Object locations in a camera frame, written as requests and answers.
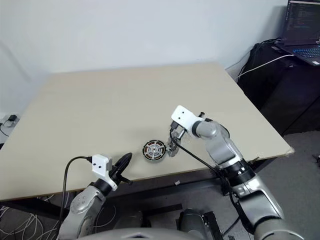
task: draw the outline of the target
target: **laptop keyboard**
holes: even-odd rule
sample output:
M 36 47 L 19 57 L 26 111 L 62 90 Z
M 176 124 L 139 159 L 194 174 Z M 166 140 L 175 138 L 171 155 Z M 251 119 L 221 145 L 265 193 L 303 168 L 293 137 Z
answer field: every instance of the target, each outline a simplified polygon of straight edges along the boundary
M 316 58 L 320 57 L 320 47 L 315 48 L 295 48 L 292 50 L 295 54 L 299 54 L 302 57 L 309 59 L 309 58 Z

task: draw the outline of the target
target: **electrical cord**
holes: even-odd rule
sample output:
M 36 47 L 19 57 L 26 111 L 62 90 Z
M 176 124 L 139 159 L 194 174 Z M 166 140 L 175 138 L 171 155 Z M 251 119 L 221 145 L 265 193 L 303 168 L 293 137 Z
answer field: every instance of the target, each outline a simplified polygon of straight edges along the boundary
M 171 140 L 174 142 L 174 144 L 176 144 L 179 148 L 181 148 L 183 151 L 185 151 L 187 154 L 189 154 L 190 156 L 192 156 L 193 158 L 195 158 L 196 160 L 198 160 L 199 162 L 203 163 L 204 165 L 206 165 L 209 169 L 213 170 L 215 172 L 215 174 L 220 178 L 221 182 L 225 182 L 227 183 L 228 186 L 228 191 L 229 191 L 229 198 L 230 201 L 233 205 L 233 207 L 237 210 L 238 213 L 238 206 L 235 203 L 233 196 L 232 196 L 232 188 L 230 186 L 229 181 L 221 174 L 221 172 L 219 172 L 217 169 L 215 169 L 214 167 L 210 166 L 208 163 L 206 163 L 205 161 L 203 161 L 201 158 L 197 157 L 196 155 L 194 155 L 192 152 L 188 151 L 187 149 L 185 149 L 184 147 L 182 147 L 180 144 L 177 143 L 177 141 L 173 138 L 172 136 L 172 130 L 170 130 L 169 132 L 169 136 L 171 138 Z M 236 219 L 236 221 L 234 221 L 233 224 L 231 224 L 231 226 L 224 232 L 224 234 L 227 234 L 236 224 L 237 222 L 240 220 L 240 216 Z
M 54 240 L 54 237 L 52 237 L 50 240 Z M 59 240 L 59 236 L 57 236 L 55 240 Z
M 52 194 L 51 196 L 47 197 L 47 198 L 46 198 L 46 199 L 44 199 L 43 201 L 48 201 L 48 200 L 52 199 L 54 196 L 55 196 L 55 195 L 54 195 L 54 194 Z
M 2 218 L 2 216 L 6 213 L 6 211 L 8 211 L 9 210 L 9 208 L 5 208 L 5 209 L 3 209 L 3 212 L 0 214 L 0 219 Z
M 3 234 L 6 234 L 6 236 L 3 238 L 3 240 L 5 240 L 7 237 L 11 236 L 11 235 L 15 235 L 15 234 L 18 234 L 18 233 L 21 233 L 24 229 L 21 229 L 19 231 L 17 231 L 19 228 L 21 228 L 25 223 L 26 223 L 26 226 L 25 228 L 29 227 L 32 222 L 35 220 L 35 218 L 33 217 L 32 214 L 30 214 L 31 216 L 25 220 L 23 223 L 21 223 L 19 226 L 17 226 L 14 230 L 12 230 L 11 232 L 6 232 L 2 229 L 0 229 L 0 232 L 2 232 Z
M 114 208 L 114 214 L 112 216 L 112 218 L 105 224 L 102 224 L 102 225 L 98 225 L 98 220 L 99 220 L 99 217 L 100 217 L 100 214 L 103 212 L 103 210 L 105 209 L 104 207 L 101 209 L 101 211 L 99 212 L 98 216 L 96 217 L 96 221 L 95 221 L 95 233 L 97 233 L 97 228 L 101 228 L 101 227 L 104 227 L 104 226 L 107 226 L 108 224 L 110 224 L 116 217 L 116 214 L 117 214 L 117 208 L 115 205 L 113 205 L 113 208 Z
M 1 129 L 1 126 L 2 126 L 2 125 L 5 125 L 5 123 L 6 123 L 7 121 L 5 121 L 4 123 L 0 122 L 0 132 L 1 132 L 3 135 L 9 137 L 9 135 L 5 134 L 4 131 L 2 131 L 2 129 Z
M 234 226 L 239 222 L 239 220 L 240 220 L 240 217 L 238 216 L 237 219 L 227 228 L 227 230 L 221 233 L 221 235 L 223 237 L 227 235 L 234 228 Z
M 44 225 L 43 225 L 43 223 L 41 222 L 41 220 L 39 219 L 39 217 L 37 218 L 37 221 L 39 222 L 39 224 L 40 224 L 40 227 L 41 227 L 41 236 L 42 236 L 42 234 L 44 233 Z
M 36 234 L 36 231 L 37 231 L 37 224 L 38 224 L 38 221 L 37 221 L 37 217 L 35 217 L 33 214 L 31 214 L 33 216 L 33 219 L 35 219 L 35 226 L 34 226 L 34 232 L 33 232 L 33 235 L 31 237 L 33 237 L 35 234 Z M 25 231 L 27 229 L 27 225 L 25 226 L 25 228 L 23 229 L 23 232 L 22 232 L 22 240 L 24 240 L 24 237 L 25 237 Z
M 220 178 L 222 177 L 221 173 L 215 169 L 214 167 L 212 167 L 210 164 L 206 163 L 205 161 L 203 161 L 201 158 L 197 157 L 196 155 L 194 155 L 192 152 L 190 152 L 189 150 L 185 149 L 183 146 L 181 146 L 179 143 L 177 143 L 177 141 L 174 139 L 174 137 L 172 136 L 172 131 L 169 132 L 170 138 L 172 140 L 172 142 L 174 142 L 175 145 L 177 145 L 179 148 L 181 148 L 183 151 L 185 151 L 187 154 L 189 154 L 191 157 L 193 157 L 194 159 L 198 160 L 200 163 L 206 165 L 209 169 L 211 169 L 212 171 L 214 171 L 214 173 Z
M 55 229 L 55 227 L 57 226 L 58 222 L 59 222 L 59 221 L 56 221 L 56 222 L 55 222 L 55 224 L 54 224 L 53 227 L 52 227 L 52 231 L 53 231 L 53 229 Z M 49 233 L 49 235 L 46 237 L 45 240 L 49 240 L 50 235 L 52 234 L 52 231 Z
M 40 240 L 42 238 L 42 236 L 46 235 L 47 233 L 51 233 L 52 231 L 55 231 L 55 230 L 57 230 L 57 228 L 53 228 L 49 231 L 46 231 L 46 232 L 42 233 L 40 236 L 38 236 L 35 240 Z
M 251 50 L 251 51 L 254 50 L 254 52 L 252 52 L 252 54 L 251 54 L 250 57 L 249 57 L 249 60 L 252 59 L 252 61 L 251 61 L 251 67 L 254 66 L 257 52 L 258 52 L 258 50 L 262 47 L 263 44 L 265 44 L 265 43 L 272 43 L 272 42 L 279 41 L 279 40 L 281 40 L 281 37 L 264 40 L 264 41 L 258 43 L 258 46 L 255 48 L 255 50 L 254 50 L 254 49 Z M 241 68 L 241 70 L 240 70 L 240 72 L 239 72 L 239 74 L 238 74 L 238 77 L 239 77 L 239 75 L 243 72 L 243 70 L 245 69 L 245 67 L 247 66 L 249 60 L 242 66 L 242 68 Z
M 66 208 L 66 207 L 67 207 L 67 205 L 68 205 L 68 202 L 69 202 L 69 195 L 70 195 L 70 192 L 68 191 L 68 195 L 66 196 L 66 201 L 65 201 L 64 208 Z
M 38 216 L 37 215 L 33 215 L 33 217 L 35 217 L 35 226 L 34 226 L 34 231 L 33 231 L 33 234 L 31 237 L 29 237 L 27 240 L 31 240 L 34 235 L 37 233 L 37 225 L 38 225 L 38 222 L 40 223 L 40 225 L 42 226 L 42 230 L 44 229 L 44 226 L 42 225 L 41 221 L 38 219 Z
M 295 56 L 295 55 L 293 55 L 293 54 L 288 54 L 288 55 L 284 55 L 284 56 L 277 57 L 277 58 L 275 58 L 275 59 L 273 59 L 273 60 L 271 60 L 271 61 L 268 61 L 268 62 L 266 62 L 266 63 L 264 63 L 264 64 L 262 64 L 262 65 L 260 65 L 260 66 L 257 66 L 257 67 L 255 67 L 255 68 L 253 68 L 253 69 L 250 69 L 250 70 L 248 70 L 248 71 L 245 71 L 244 73 L 241 73 L 240 75 L 238 75 L 238 76 L 236 77 L 236 79 L 240 78 L 242 75 L 245 75 L 245 74 L 247 74 L 247 73 L 249 73 L 249 72 L 251 72 L 251 71 L 253 71 L 253 70 L 259 69 L 259 68 L 261 68 L 261 67 L 263 67 L 263 66 L 265 66 L 265 65 L 267 65 L 267 64 L 270 64 L 270 63 L 272 63 L 272 62 L 274 62 L 274 61 L 276 61 L 276 60 L 279 60 L 279 59 L 282 59 L 282 58 L 285 58 L 285 57 L 294 57 L 294 56 Z
M 62 197 L 61 197 L 61 204 L 60 204 L 60 213 L 59 213 L 59 220 L 57 223 L 57 233 L 55 235 L 57 235 L 59 233 L 59 229 L 61 227 L 62 221 L 63 221 L 63 217 L 64 217 L 64 206 L 65 206 L 65 197 L 66 197 L 66 186 L 67 186 L 67 176 L 68 176 L 68 170 L 69 170 L 69 166 L 70 164 L 77 160 L 77 159 L 85 159 L 89 162 L 92 162 L 92 157 L 91 156 L 76 156 L 74 158 L 72 158 L 66 165 L 65 170 L 64 170 L 64 177 L 63 177 L 63 187 L 62 187 Z

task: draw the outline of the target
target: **circular motor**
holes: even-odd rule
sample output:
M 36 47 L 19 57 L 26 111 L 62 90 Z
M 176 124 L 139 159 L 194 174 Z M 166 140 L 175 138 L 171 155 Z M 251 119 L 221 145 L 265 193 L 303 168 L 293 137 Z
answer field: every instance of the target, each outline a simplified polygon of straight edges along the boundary
M 151 140 L 144 145 L 142 153 L 149 162 L 158 163 L 165 157 L 166 145 L 160 140 Z

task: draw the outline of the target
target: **desk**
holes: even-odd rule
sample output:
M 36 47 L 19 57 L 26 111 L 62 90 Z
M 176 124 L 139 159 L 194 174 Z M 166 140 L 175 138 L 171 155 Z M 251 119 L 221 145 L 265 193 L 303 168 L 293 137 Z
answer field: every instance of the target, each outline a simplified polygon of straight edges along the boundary
M 115 162 L 132 152 L 123 175 L 134 181 L 203 169 L 181 150 L 160 163 L 143 158 L 147 141 L 168 140 L 177 105 L 223 124 L 246 160 L 293 152 L 217 63 L 61 73 L 49 78 L 0 151 L 0 200 L 61 192 L 75 156 L 102 153 Z M 202 140 L 182 144 L 212 163 Z M 95 180 L 90 164 L 77 160 L 67 190 Z

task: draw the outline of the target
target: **white wall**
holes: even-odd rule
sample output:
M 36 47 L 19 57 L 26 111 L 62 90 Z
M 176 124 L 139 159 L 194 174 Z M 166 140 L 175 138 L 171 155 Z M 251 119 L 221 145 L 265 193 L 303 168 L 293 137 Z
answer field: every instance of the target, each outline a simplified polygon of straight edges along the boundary
M 286 4 L 0 0 L 0 112 L 22 113 L 49 73 L 213 60 L 228 67 L 279 35 Z

